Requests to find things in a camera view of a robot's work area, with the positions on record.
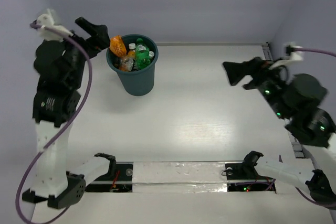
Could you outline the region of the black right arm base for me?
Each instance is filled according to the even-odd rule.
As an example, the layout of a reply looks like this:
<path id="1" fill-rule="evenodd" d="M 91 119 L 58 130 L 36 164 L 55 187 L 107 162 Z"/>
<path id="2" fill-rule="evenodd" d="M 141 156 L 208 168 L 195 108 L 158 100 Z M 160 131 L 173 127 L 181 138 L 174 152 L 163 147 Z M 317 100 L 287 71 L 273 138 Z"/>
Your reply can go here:
<path id="1" fill-rule="evenodd" d="M 255 167 L 263 154 L 256 151 L 248 153 L 240 163 L 226 163 L 221 171 L 228 181 L 229 192 L 273 191 L 276 192 L 275 179 L 259 175 Z"/>

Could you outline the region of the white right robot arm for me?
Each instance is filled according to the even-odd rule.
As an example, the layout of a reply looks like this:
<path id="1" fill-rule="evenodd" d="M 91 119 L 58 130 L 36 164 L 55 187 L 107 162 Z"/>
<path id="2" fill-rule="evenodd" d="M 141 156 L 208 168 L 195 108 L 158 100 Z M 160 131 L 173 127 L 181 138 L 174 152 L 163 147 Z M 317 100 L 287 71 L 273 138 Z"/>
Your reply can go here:
<path id="1" fill-rule="evenodd" d="M 284 164 L 265 154 L 251 151 L 241 163 L 226 165 L 230 176 L 250 179 L 270 177 L 292 185 L 309 201 L 329 210 L 335 209 L 335 123 L 319 104 L 328 91 L 313 76 L 301 73 L 290 82 L 282 80 L 284 61 L 267 61 L 255 57 L 242 63 L 223 62 L 229 84 L 237 85 L 245 76 L 251 81 L 245 90 L 256 89 L 271 107 L 277 118 L 286 120 L 285 129 L 299 142 L 317 164 L 314 170 Z"/>

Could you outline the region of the clear bottle black label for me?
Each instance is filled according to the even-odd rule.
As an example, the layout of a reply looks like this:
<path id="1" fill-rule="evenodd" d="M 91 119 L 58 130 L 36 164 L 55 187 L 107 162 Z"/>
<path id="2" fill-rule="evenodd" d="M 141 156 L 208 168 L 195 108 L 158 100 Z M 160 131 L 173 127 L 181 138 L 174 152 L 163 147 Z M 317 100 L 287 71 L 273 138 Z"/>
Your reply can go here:
<path id="1" fill-rule="evenodd" d="M 125 72 L 138 71 L 136 60 L 132 58 L 118 58 L 114 66 Z"/>

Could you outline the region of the small orange patterned bottle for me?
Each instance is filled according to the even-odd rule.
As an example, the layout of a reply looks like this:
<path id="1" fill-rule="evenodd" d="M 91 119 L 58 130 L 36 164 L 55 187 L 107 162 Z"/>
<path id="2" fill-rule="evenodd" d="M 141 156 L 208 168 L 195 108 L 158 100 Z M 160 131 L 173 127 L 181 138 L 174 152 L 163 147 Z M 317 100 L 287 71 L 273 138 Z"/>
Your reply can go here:
<path id="1" fill-rule="evenodd" d="M 109 49 L 119 58 L 123 58 L 127 55 L 127 49 L 122 41 L 121 36 L 117 35 L 110 39 Z"/>

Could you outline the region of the yellow blue label bottle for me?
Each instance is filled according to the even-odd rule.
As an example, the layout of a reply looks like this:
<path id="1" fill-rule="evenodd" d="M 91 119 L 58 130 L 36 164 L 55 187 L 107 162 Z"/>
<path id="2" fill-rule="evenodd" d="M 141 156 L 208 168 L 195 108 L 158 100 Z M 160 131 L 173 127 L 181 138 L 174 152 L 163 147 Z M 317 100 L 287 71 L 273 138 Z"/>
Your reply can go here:
<path id="1" fill-rule="evenodd" d="M 135 49 L 136 49 L 136 44 L 135 43 L 130 43 L 129 44 L 129 51 L 127 56 L 133 60 L 136 59 L 136 53 L 135 53 Z"/>

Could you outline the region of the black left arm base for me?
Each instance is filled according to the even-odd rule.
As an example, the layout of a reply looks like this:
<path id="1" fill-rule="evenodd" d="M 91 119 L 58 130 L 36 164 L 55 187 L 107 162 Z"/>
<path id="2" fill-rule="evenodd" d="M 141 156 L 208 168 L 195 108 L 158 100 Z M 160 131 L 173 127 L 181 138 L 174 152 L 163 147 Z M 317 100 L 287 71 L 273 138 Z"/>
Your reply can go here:
<path id="1" fill-rule="evenodd" d="M 88 193 L 131 193 L 133 162 L 117 162 L 113 155 L 97 153 L 95 157 L 103 157 L 110 162 L 108 172 L 86 186 Z"/>

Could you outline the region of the orange label tea bottle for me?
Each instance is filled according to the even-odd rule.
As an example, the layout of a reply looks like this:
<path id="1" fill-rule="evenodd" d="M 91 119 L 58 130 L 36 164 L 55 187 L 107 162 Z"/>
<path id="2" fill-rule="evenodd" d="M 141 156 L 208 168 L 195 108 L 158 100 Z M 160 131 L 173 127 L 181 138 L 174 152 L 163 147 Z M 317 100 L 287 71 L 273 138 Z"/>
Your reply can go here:
<path id="1" fill-rule="evenodd" d="M 149 51 L 149 58 L 152 61 L 155 57 L 155 53 L 153 51 Z"/>

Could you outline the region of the green soda bottle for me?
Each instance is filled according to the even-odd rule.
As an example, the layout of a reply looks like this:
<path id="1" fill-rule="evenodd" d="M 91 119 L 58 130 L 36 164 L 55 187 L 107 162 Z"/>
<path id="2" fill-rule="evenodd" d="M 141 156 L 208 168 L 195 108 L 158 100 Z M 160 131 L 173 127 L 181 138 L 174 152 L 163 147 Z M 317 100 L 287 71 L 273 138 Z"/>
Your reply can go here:
<path id="1" fill-rule="evenodd" d="M 143 39 L 138 38 L 136 40 L 135 48 L 136 66 L 138 70 L 142 70 L 151 64 L 149 52 L 149 48 L 144 43 Z"/>

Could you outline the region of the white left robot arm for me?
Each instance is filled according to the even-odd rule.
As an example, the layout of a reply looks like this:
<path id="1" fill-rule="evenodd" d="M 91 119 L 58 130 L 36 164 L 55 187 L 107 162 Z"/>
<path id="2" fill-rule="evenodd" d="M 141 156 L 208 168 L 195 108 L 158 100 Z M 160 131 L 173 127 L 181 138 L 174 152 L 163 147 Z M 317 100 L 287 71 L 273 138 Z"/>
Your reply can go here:
<path id="1" fill-rule="evenodd" d="M 97 179 L 112 179 L 117 164 L 114 156 L 97 153 L 78 168 L 67 171 L 70 130 L 87 95 L 81 95 L 83 71 L 91 59 L 110 45 L 105 25 L 95 25 L 79 17 L 76 24 L 87 39 L 56 25 L 50 15 L 32 23 L 43 37 L 35 52 L 34 69 L 39 74 L 33 102 L 37 132 L 37 173 L 30 189 L 21 193 L 25 202 L 45 201 L 50 208 L 68 208 L 80 201 L 86 187 Z"/>

